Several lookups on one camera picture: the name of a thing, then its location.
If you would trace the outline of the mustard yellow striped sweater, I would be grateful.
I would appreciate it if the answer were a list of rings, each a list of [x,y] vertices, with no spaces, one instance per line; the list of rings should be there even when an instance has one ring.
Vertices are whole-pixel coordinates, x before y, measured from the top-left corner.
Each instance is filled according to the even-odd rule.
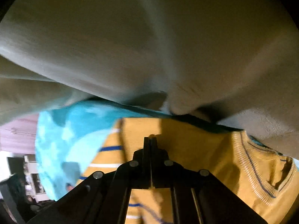
[[[258,145],[245,131],[210,133],[172,119],[123,118],[82,177],[114,171],[155,136],[170,159],[186,169],[207,169],[268,223],[286,223],[298,210],[295,161]]]

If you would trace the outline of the turquoise cartoon plush blanket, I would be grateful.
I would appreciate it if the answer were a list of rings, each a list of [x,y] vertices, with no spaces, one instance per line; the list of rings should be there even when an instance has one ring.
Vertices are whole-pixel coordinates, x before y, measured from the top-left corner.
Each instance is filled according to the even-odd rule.
[[[40,113],[36,160],[41,184],[50,199],[60,199],[67,193],[67,185],[84,180],[88,167],[113,171],[123,163],[122,146],[106,140],[119,132],[115,123],[127,117],[168,118],[169,114],[106,100],[81,101]]]

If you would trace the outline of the dark furniture in background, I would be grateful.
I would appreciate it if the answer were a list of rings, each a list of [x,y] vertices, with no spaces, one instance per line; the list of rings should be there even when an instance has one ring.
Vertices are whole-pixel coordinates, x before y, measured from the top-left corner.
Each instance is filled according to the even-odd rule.
[[[21,157],[7,158],[10,175],[1,181],[1,194],[8,214],[15,223],[28,223],[54,201],[49,199],[37,171]]]

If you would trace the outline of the beige bed sheet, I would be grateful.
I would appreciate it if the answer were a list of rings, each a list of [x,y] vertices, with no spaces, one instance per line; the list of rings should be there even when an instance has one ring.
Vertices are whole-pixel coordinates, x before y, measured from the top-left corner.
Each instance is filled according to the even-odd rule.
[[[1,124],[97,96],[298,157],[298,0],[1,0]]]

